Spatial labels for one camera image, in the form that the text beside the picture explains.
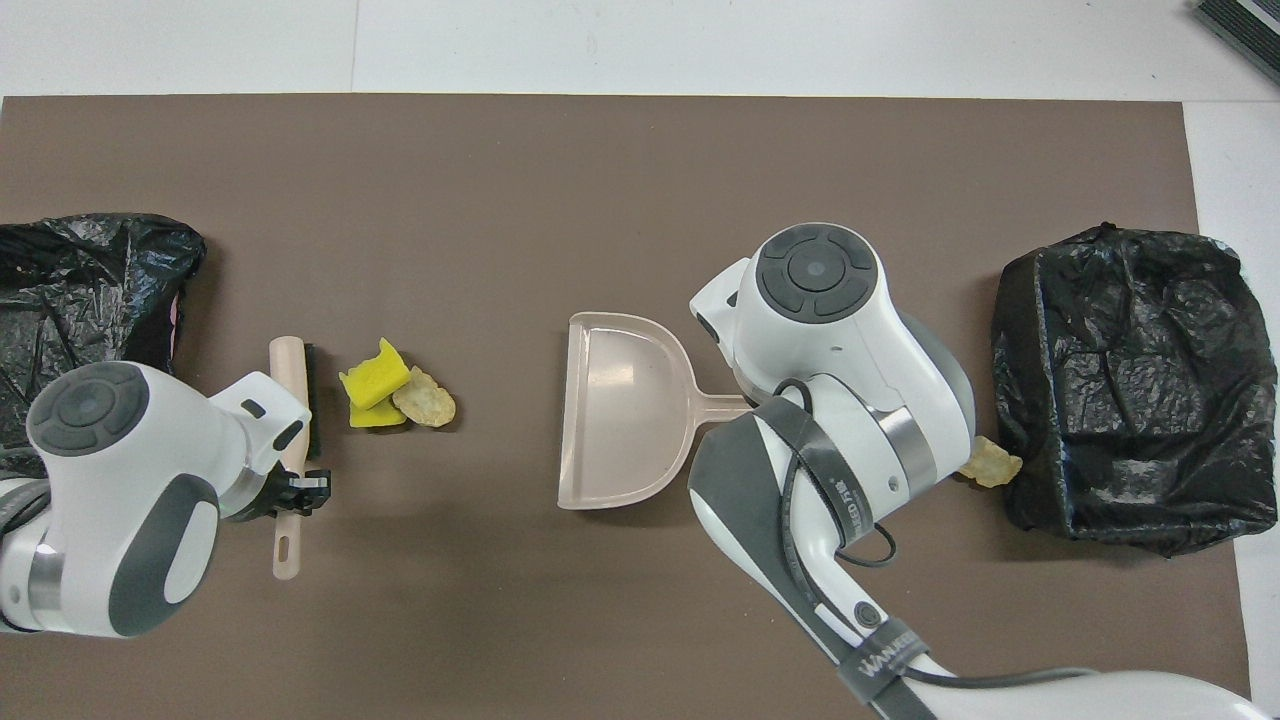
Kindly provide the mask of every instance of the pink dustpan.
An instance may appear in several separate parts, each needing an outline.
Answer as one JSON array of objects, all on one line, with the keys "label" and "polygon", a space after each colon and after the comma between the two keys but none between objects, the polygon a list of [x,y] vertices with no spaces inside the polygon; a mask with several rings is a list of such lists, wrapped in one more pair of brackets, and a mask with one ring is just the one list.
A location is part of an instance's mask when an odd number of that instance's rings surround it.
[{"label": "pink dustpan", "polygon": [[680,471],[703,423],[750,406],[698,389],[671,332],[645,318],[579,313],[568,322],[559,506],[593,510],[652,497]]}]

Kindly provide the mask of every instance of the sponge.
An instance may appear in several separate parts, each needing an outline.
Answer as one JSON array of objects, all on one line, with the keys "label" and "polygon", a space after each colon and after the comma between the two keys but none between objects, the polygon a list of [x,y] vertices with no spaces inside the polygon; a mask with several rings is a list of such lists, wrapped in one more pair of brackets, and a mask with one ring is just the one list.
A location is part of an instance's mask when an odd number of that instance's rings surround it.
[{"label": "sponge", "polygon": [[347,396],[351,397],[351,406],[356,410],[371,409],[408,382],[404,360],[385,337],[378,341],[378,357],[365,360],[346,373],[338,373],[342,387],[347,388]]},{"label": "sponge", "polygon": [[355,405],[351,406],[352,428],[385,428],[388,425],[398,425],[404,419],[404,414],[392,405],[392,398],[389,397],[367,410],[361,410]]}]

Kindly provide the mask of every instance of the plastic bag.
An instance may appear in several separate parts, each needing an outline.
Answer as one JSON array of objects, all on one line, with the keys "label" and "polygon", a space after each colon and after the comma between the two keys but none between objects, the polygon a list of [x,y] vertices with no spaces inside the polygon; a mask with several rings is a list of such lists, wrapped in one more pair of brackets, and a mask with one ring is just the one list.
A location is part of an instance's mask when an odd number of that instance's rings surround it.
[{"label": "plastic bag", "polygon": [[1024,529],[1166,557],[1276,521],[1276,368],[1239,258],[1103,224],[1010,263],[992,322]]},{"label": "plastic bag", "polygon": [[0,446],[26,445],[31,401],[73,368],[172,373],[182,288],[204,256],[200,233],[160,215],[0,225]]},{"label": "plastic bag", "polygon": [[47,477],[44,460],[31,446],[0,448],[0,480]]}]

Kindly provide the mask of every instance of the brown tabletop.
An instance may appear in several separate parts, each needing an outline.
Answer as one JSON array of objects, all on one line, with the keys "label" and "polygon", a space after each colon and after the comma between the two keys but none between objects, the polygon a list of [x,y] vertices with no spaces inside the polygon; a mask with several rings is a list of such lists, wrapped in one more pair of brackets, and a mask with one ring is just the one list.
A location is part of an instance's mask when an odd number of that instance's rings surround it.
[{"label": "brown tabletop", "polygon": [[[133,641],[0,638],[5,717],[870,717],[703,534],[685,475],[556,506],[566,327],[689,316],[800,220],[877,247],[896,304],[974,379],[1001,268],[1102,220],[1196,229],[1170,104],[556,96],[9,97],[0,222],[161,213],[210,245],[178,374],[211,393],[266,343],[319,346],[334,497],[303,569],[225,525],[178,615]],[[447,432],[346,427],[335,373],[380,336],[460,405]],[[1247,693],[1229,544],[1166,561],[1024,533],[945,480],[855,577],[961,674],[1158,669]]]}]

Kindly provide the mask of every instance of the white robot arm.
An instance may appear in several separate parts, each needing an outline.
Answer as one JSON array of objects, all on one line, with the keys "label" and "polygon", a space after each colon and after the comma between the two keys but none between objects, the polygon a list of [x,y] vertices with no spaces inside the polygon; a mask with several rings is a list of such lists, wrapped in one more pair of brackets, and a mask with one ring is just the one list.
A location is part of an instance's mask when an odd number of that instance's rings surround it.
[{"label": "white robot arm", "polygon": [[964,372],[893,309],[858,233],[787,228],[690,310],[756,404],[703,439],[689,480],[698,518],[882,717],[1267,719],[1228,691],[1161,673],[955,678],[850,578],[837,557],[854,560],[854,541],[960,468],[974,436]]},{"label": "white robot arm", "polygon": [[310,419],[262,373],[209,398],[134,363],[64,374],[27,418],[49,479],[0,479],[3,629],[132,637],[163,623],[204,578],[219,519],[328,496],[326,474],[276,465]]}]

